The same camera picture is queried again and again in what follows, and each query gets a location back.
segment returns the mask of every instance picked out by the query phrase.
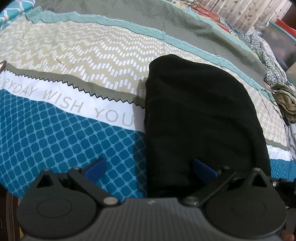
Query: black fabric bundle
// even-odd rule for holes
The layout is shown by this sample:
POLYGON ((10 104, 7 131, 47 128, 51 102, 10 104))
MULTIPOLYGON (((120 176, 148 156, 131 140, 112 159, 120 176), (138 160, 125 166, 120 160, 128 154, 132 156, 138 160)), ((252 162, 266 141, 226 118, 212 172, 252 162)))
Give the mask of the black fabric bundle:
POLYGON ((253 167, 271 175, 265 138, 243 85, 229 73, 175 55, 149 65, 146 81, 149 197, 184 196, 200 186, 191 162, 214 170, 253 167))

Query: leaf pattern curtain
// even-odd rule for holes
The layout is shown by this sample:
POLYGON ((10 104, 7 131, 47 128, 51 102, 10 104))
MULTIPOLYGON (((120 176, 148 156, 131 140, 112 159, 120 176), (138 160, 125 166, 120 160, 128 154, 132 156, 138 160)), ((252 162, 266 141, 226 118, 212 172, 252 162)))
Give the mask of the leaf pattern curtain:
POLYGON ((292 3, 289 0, 194 0, 230 24, 247 32, 257 21, 267 26, 269 21, 282 19, 292 3))

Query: beige zigzag pattern fabric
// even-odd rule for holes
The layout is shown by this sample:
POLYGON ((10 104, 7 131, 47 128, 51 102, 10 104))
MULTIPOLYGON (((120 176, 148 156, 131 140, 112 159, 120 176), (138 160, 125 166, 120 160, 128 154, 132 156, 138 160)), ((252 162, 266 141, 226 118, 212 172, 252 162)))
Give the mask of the beige zigzag pattern fabric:
MULTIPOLYGON (((135 94, 143 99, 149 63, 166 54, 219 67, 162 40, 117 26, 72 21, 33 24, 19 18, 0 34, 0 58, 16 68, 70 74, 83 81, 135 94)), ((286 147, 285 130, 278 108, 236 73, 223 69, 247 89, 265 138, 286 147)))

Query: gray fabric stripe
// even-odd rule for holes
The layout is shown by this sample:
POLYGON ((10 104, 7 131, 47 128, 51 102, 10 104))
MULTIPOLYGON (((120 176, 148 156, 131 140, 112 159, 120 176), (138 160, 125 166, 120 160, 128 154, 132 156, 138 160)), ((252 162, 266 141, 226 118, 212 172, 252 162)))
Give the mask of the gray fabric stripe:
POLYGON ((115 100, 128 103, 135 103, 135 105, 139 105, 142 108, 145 108, 145 100, 130 93, 119 92, 115 90, 110 90, 101 86, 96 85, 95 83, 85 82, 79 79, 76 76, 70 74, 55 74, 48 72, 39 72, 35 70, 28 69, 18 69, 13 65, 7 63, 6 68, 4 70, 13 72, 19 76, 25 76, 29 78, 43 79, 44 81, 62 81, 63 83, 67 83, 68 86, 73 86, 73 88, 78 88, 79 91, 84 91, 85 93, 89 93, 90 96, 95 95, 97 98, 102 97, 103 99, 108 98, 109 100, 115 100))
POLYGON ((242 49, 220 31, 160 0, 38 0, 35 7, 55 13, 77 12, 104 15, 159 29, 205 51, 222 56, 264 86, 266 69, 253 53, 242 49))
POLYGON ((274 141, 271 141, 271 140, 267 140, 267 139, 265 139, 265 141, 266 141, 267 145, 271 145, 271 146, 274 146, 274 147, 279 147, 279 148, 281 148, 283 150, 289 151, 289 148, 287 146, 283 146, 280 143, 277 143, 277 142, 274 142, 274 141))

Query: black mount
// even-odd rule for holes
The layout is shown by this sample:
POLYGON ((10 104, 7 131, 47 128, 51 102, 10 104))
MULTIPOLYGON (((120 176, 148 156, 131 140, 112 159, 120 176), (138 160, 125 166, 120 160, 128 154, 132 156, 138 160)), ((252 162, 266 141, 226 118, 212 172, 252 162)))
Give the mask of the black mount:
MULTIPOLYGON (((274 188, 275 180, 258 168, 243 179, 229 167, 219 173, 180 203, 201 209, 212 226, 234 237, 259 239, 278 234, 287 211, 274 188)), ((17 219, 24 233, 40 239, 71 237, 91 226, 103 209, 120 205, 83 174, 80 168, 62 174, 42 171, 18 207, 17 219)))

